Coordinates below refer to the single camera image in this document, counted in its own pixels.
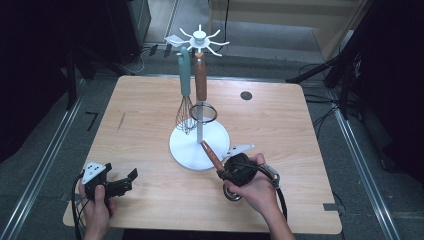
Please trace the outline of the white utensil hook stand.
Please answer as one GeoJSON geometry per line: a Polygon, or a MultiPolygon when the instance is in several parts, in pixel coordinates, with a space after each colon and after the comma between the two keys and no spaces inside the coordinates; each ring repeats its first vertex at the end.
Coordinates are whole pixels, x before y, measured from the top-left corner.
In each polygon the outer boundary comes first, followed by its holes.
{"type": "MultiPolygon", "coordinates": [[[[194,68],[195,54],[204,54],[204,49],[207,49],[215,56],[218,56],[218,53],[212,50],[210,45],[214,43],[212,38],[219,34],[219,30],[212,35],[208,35],[202,29],[202,25],[199,25],[198,29],[192,34],[186,33],[183,29],[180,29],[180,31],[183,35],[188,37],[188,40],[182,42],[180,49],[182,47],[186,47],[191,58],[190,98],[194,106],[196,103],[194,68]]],[[[227,45],[227,42],[215,42],[214,44],[217,46],[224,46],[227,45]]],[[[222,161],[222,154],[224,154],[230,147],[230,137],[224,126],[216,119],[207,124],[201,124],[197,121],[195,121],[195,123],[196,127],[188,135],[178,130],[175,123],[175,128],[169,139],[169,149],[173,158],[184,168],[193,171],[206,171],[212,169],[214,166],[208,156],[204,153],[200,142],[205,140],[211,147],[214,148],[214,151],[218,154],[218,158],[222,161]]]]}

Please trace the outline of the person's right hand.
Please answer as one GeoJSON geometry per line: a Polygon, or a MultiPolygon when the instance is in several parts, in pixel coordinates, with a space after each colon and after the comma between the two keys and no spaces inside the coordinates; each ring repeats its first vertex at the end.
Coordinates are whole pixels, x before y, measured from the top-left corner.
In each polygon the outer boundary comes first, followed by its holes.
{"type": "Polygon", "coordinates": [[[225,180],[224,184],[230,192],[241,195],[262,216],[280,213],[276,190],[265,174],[257,172],[248,184],[241,187],[229,180],[225,180]]]}

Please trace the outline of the wooden handled mesh strainer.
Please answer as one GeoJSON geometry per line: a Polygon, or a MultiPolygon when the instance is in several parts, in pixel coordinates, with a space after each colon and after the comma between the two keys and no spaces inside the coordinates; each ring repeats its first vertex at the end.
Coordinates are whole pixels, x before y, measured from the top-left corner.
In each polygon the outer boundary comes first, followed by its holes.
{"type": "Polygon", "coordinates": [[[190,109],[190,116],[201,124],[207,124],[217,118],[216,109],[207,102],[207,71],[203,53],[196,53],[194,59],[196,103],[190,109]]]}

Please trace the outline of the pale wooden furniture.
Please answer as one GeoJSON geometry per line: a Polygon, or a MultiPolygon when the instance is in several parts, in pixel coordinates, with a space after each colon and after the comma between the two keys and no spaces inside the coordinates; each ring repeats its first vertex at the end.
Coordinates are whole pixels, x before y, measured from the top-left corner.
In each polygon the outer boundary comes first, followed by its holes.
{"type": "Polygon", "coordinates": [[[229,21],[310,27],[325,60],[336,55],[347,32],[371,0],[209,0],[212,22],[229,21]]]}

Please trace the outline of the white paper tag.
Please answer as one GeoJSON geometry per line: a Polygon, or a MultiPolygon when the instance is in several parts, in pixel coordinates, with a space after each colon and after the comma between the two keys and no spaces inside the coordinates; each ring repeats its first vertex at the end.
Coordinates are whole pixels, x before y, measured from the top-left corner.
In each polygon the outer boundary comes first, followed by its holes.
{"type": "Polygon", "coordinates": [[[167,37],[164,38],[164,40],[168,44],[170,44],[170,45],[172,45],[174,47],[181,46],[182,45],[182,42],[183,42],[183,40],[181,38],[179,38],[178,36],[176,36],[176,35],[167,36],[167,37]]]}

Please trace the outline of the dark cabinet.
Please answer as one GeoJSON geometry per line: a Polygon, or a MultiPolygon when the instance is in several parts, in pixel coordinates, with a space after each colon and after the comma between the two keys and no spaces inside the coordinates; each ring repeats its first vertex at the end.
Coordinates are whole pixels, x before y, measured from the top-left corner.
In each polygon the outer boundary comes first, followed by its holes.
{"type": "Polygon", "coordinates": [[[111,20],[114,58],[118,63],[129,63],[141,53],[151,22],[148,0],[106,0],[111,20]]]}

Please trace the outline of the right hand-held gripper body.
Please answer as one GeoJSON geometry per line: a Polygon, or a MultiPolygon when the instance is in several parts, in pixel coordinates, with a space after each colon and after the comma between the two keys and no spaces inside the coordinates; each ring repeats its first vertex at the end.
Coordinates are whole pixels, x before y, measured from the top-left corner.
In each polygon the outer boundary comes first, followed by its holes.
{"type": "Polygon", "coordinates": [[[226,171],[233,175],[230,182],[236,186],[244,186],[251,182],[257,173],[257,166],[245,154],[247,150],[254,147],[254,144],[235,145],[228,150],[223,158],[226,171]]]}

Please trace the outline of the metal floor rail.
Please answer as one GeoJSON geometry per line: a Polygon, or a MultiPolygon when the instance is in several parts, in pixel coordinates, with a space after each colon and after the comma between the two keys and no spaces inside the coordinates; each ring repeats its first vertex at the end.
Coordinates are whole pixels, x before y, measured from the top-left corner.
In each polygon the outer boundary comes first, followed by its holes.
{"type": "Polygon", "coordinates": [[[75,117],[60,98],[23,145],[0,163],[0,240],[16,240],[75,117]]]}
{"type": "Polygon", "coordinates": [[[340,110],[335,113],[335,116],[385,239],[401,240],[392,215],[367,165],[350,122],[344,118],[340,110]]]}

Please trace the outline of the black upright post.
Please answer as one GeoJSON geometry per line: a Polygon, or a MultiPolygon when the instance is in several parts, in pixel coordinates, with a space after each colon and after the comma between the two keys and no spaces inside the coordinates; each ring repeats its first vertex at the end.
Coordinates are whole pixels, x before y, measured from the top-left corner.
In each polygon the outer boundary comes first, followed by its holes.
{"type": "Polygon", "coordinates": [[[67,110],[70,110],[77,98],[77,90],[76,90],[76,77],[75,77],[75,64],[73,60],[73,52],[69,50],[67,54],[67,93],[68,93],[68,103],[67,110]]]}

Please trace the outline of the person's left hand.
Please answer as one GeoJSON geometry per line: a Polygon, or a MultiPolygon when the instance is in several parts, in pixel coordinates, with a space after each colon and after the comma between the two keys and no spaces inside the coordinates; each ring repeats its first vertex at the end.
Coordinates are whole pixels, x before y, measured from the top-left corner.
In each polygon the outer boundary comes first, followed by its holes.
{"type": "Polygon", "coordinates": [[[110,227],[110,218],[114,215],[116,204],[113,200],[106,202],[105,187],[97,185],[95,198],[86,199],[85,186],[79,184],[79,193],[82,204],[85,206],[83,213],[86,221],[86,230],[83,240],[104,240],[110,227]]]}

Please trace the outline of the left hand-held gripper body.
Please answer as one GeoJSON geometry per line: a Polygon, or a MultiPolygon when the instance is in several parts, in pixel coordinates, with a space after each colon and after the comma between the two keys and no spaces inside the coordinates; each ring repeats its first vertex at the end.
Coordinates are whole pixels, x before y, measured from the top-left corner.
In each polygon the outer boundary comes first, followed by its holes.
{"type": "Polygon", "coordinates": [[[115,196],[123,196],[132,189],[132,182],[126,178],[110,182],[107,180],[105,165],[89,162],[82,177],[82,184],[85,187],[85,194],[89,200],[95,199],[95,189],[98,185],[103,185],[105,189],[105,198],[109,199],[115,196]]]}

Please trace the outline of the teal handled wire whisk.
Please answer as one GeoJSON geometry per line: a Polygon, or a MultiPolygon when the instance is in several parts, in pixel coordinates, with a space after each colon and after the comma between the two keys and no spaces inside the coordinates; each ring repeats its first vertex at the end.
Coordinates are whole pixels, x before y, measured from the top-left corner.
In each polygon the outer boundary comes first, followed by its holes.
{"type": "Polygon", "coordinates": [[[177,54],[179,81],[181,92],[181,103],[176,114],[176,128],[188,135],[195,127],[196,123],[190,115],[193,103],[190,98],[191,94],[191,58],[186,47],[182,47],[177,54]]]}

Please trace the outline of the wooden handled steel ladle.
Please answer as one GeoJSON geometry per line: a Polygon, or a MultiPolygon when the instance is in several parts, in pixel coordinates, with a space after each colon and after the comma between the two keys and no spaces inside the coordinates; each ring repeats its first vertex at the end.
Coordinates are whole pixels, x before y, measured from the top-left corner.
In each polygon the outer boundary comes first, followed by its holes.
{"type": "MultiPolygon", "coordinates": [[[[213,149],[209,146],[209,144],[205,140],[202,140],[200,142],[200,145],[204,150],[205,154],[208,156],[209,160],[212,162],[213,166],[215,167],[218,176],[221,176],[223,173],[225,173],[226,169],[224,165],[217,157],[213,149]]],[[[226,185],[223,185],[223,193],[224,196],[230,201],[235,202],[241,199],[240,195],[232,193],[226,185]]]]}

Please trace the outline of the black metal stand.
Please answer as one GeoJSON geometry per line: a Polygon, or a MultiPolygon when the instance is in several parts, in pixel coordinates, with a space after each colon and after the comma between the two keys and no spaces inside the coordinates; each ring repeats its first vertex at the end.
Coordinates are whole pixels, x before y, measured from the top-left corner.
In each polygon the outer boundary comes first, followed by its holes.
{"type": "Polygon", "coordinates": [[[319,64],[317,67],[300,74],[297,77],[286,79],[286,83],[299,84],[312,76],[322,73],[329,69],[324,79],[324,85],[327,88],[334,88],[339,81],[342,81],[341,93],[339,98],[339,109],[342,116],[347,119],[348,91],[351,80],[353,79],[353,62],[357,56],[358,47],[360,46],[360,38],[353,33],[347,41],[341,52],[332,59],[319,64]]]}

